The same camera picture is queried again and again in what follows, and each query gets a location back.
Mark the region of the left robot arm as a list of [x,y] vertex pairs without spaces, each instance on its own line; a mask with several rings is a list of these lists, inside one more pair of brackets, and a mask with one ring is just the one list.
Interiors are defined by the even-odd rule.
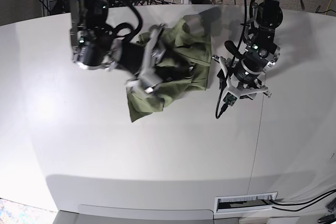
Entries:
[[232,106],[238,99],[254,99],[256,94],[270,96],[271,93],[258,79],[262,73],[270,70],[278,61],[280,48],[274,42],[275,30],[283,20],[280,0],[263,0],[258,4],[254,0],[246,9],[242,41],[246,48],[240,53],[239,47],[231,40],[225,42],[225,48],[233,59],[217,55],[213,59],[219,63],[219,88],[225,105]]

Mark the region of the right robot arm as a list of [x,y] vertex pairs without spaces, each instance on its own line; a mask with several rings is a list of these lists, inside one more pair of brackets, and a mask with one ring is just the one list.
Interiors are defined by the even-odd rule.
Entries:
[[143,19],[128,0],[117,1],[132,10],[138,20],[136,27],[107,24],[108,0],[70,0],[72,61],[85,70],[123,70],[131,77],[127,88],[144,97],[155,94],[163,83],[190,77],[189,62],[162,40],[164,24],[150,28],[144,45],[132,43]]

